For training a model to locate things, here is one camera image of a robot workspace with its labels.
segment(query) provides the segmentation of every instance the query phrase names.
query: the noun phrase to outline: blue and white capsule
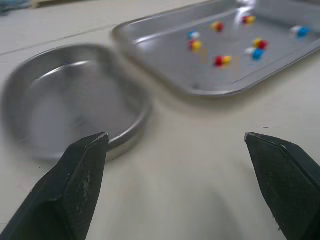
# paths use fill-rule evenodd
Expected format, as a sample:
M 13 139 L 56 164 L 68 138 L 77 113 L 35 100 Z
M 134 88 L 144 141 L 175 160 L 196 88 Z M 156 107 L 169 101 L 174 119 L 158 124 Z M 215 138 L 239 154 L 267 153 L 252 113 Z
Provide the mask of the blue and white capsule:
M 303 38 L 308 35 L 310 29 L 306 26 L 294 26 L 290 29 L 290 32 L 294 33 L 297 38 Z

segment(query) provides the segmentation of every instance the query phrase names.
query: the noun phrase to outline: white table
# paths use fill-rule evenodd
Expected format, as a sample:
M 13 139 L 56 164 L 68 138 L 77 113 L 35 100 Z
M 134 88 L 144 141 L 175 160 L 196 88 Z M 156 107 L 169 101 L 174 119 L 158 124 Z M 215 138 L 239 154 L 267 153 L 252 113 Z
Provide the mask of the white table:
M 12 12 L 0 18 L 7 33 L 0 38 L 0 89 L 35 54 L 76 43 L 111 46 L 114 25 L 195 2 L 96 0 Z M 41 25 L 31 24 L 39 19 Z M 284 240 L 244 135 L 294 142 L 320 162 L 320 53 L 239 95 L 196 101 L 121 59 L 153 95 L 154 110 L 140 143 L 106 164 L 87 239 Z M 2 231 L 52 164 L 32 161 L 3 138 L 0 153 Z

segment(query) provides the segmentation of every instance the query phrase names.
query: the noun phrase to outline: metal tray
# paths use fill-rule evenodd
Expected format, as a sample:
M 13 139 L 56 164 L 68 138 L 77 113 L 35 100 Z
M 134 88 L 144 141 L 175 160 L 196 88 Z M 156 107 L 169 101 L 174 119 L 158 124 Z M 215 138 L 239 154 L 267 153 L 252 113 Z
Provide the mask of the metal tray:
M 242 17 L 251 12 L 256 22 L 243 25 Z M 251 88 L 320 47 L 318 32 L 296 38 L 290 33 L 296 22 L 265 15 L 235 0 L 208 1 L 123 23 L 112 35 L 122 51 L 183 93 L 228 96 Z M 222 21 L 225 31 L 211 30 L 214 21 Z M 190 31 L 200 32 L 202 54 L 188 49 Z M 260 61 L 245 54 L 257 37 L 269 42 Z M 233 60 L 228 67 L 217 68 L 213 59 L 218 55 L 231 55 Z
M 41 159 L 59 159 L 81 138 L 107 132 L 107 159 L 141 135 L 151 110 L 147 93 L 105 47 L 73 45 L 41 53 L 9 77 L 2 96 L 5 130 Z

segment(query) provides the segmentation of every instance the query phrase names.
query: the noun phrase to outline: oval metal dish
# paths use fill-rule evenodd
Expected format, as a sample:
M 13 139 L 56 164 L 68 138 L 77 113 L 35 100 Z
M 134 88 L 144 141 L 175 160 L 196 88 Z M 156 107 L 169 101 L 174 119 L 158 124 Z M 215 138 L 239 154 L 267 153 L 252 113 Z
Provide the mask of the oval metal dish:
M 150 99 L 105 47 L 82 44 L 41 53 L 9 77 L 2 96 L 4 128 L 41 159 L 59 159 L 83 137 L 107 132 L 115 158 L 145 126 Z

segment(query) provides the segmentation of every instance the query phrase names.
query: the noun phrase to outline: white capsule half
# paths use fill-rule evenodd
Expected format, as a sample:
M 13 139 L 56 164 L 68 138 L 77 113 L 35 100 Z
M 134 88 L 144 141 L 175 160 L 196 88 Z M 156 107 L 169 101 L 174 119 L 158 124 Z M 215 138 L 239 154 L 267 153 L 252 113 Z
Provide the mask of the white capsule half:
M 300 31 L 301 28 L 302 26 L 294 26 L 293 28 L 290 29 L 290 32 L 296 34 L 297 32 Z
M 191 37 L 192 37 L 192 39 L 198 39 L 198 38 L 200 38 L 200 33 L 197 32 L 197 31 L 195 31 L 195 32 L 193 32 L 193 33 L 191 34 Z
M 254 47 L 249 47 L 245 50 L 246 55 L 252 55 L 256 49 Z

